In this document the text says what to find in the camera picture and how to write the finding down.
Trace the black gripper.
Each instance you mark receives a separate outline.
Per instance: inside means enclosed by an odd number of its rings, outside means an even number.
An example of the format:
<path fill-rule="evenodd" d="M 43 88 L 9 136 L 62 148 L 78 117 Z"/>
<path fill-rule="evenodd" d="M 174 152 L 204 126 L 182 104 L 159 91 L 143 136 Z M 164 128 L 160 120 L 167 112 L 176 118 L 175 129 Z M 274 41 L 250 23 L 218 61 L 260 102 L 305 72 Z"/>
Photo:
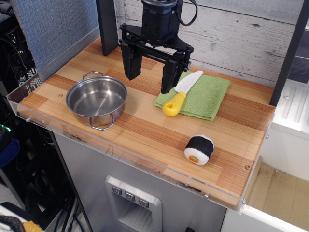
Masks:
<path fill-rule="evenodd" d="M 194 48 L 178 37 L 181 19 L 181 0 L 143 0 L 142 24 L 120 26 L 120 40 L 125 75 L 133 80 L 141 73 L 142 57 L 165 63 L 161 93 L 167 94 L 179 81 L 182 71 L 190 69 Z"/>

